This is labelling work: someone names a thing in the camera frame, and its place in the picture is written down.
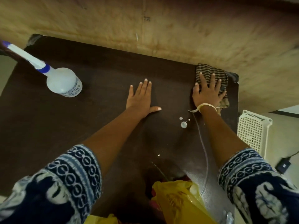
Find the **plastic basket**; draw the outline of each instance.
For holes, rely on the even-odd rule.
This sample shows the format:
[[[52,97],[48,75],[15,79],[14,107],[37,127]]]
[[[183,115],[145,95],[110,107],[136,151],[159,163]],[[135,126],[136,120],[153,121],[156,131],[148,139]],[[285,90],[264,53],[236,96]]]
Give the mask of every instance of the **plastic basket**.
[[[238,137],[265,158],[268,131],[271,125],[272,119],[243,110],[239,117]]]

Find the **blue patterned sleeve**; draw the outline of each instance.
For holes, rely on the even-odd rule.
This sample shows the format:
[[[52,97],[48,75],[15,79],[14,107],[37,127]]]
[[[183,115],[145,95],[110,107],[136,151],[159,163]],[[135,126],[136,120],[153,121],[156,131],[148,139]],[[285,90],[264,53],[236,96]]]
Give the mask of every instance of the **blue patterned sleeve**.
[[[218,183],[246,223],[299,223],[299,191],[252,148],[222,166]]]
[[[93,152],[76,145],[33,176],[24,177],[0,204],[3,223],[84,223],[101,195]]]

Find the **black adapter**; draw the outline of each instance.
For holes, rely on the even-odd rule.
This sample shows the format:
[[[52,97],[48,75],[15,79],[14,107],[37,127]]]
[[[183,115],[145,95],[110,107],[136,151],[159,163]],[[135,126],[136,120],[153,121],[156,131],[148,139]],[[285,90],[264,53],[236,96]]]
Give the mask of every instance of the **black adapter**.
[[[290,165],[290,157],[281,158],[281,160],[275,166],[275,169],[278,171],[278,173],[284,174]]]

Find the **table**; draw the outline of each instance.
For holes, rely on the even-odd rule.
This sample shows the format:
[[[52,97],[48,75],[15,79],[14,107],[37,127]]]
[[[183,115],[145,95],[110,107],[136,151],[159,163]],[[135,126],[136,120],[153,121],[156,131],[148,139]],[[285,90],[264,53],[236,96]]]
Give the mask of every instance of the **table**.
[[[153,113],[133,131],[103,180],[103,195],[93,214],[117,215],[123,222],[158,223],[145,191],[163,178],[185,173],[200,186],[206,160],[196,122],[191,91],[195,65],[124,52],[53,37],[42,37],[25,49],[52,67],[72,69],[83,83],[82,92],[66,98],[47,89],[46,76],[21,61],[0,97],[0,195],[8,196],[20,178],[38,171],[73,145],[82,142],[125,109],[129,85],[153,83]],[[230,107],[222,117],[237,131],[238,84],[227,88]],[[215,220],[223,210],[234,211],[217,184],[217,167],[199,113],[197,121],[208,150],[210,172],[203,199]],[[190,119],[186,129],[180,117]]]

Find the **finger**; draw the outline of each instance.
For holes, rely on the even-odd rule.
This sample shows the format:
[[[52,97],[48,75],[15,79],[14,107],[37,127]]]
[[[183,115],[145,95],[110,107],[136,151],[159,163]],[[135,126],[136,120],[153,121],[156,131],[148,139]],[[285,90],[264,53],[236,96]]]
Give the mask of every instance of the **finger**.
[[[222,100],[222,98],[224,98],[225,94],[226,94],[226,91],[224,91],[224,92],[223,92],[222,94],[220,94],[218,97]]]
[[[215,89],[215,73],[211,74],[210,78],[210,88]]]
[[[204,78],[204,75],[202,74],[202,72],[200,72],[199,77],[200,77],[201,87],[202,88],[207,88],[207,81]]]
[[[157,112],[157,111],[161,111],[162,108],[161,107],[157,107],[157,106],[154,106],[154,107],[150,107],[150,113],[151,112]]]
[[[147,85],[147,91],[145,92],[145,95],[151,96],[152,94],[152,82],[150,81]]]
[[[138,88],[137,88],[137,90],[136,90],[136,93],[135,93],[135,94],[137,94],[137,95],[138,95],[138,94],[140,94],[140,91],[141,91],[142,84],[143,84],[142,82],[140,82],[140,83],[139,83],[139,85],[138,85]]]
[[[145,95],[146,90],[147,90],[147,79],[144,79],[144,83],[141,87],[140,94]]]
[[[199,84],[195,83],[195,86],[193,87],[193,95],[199,93]]]
[[[134,96],[133,85],[130,85],[128,99]]]
[[[221,79],[218,80],[217,85],[215,87],[215,91],[218,93],[221,87]]]

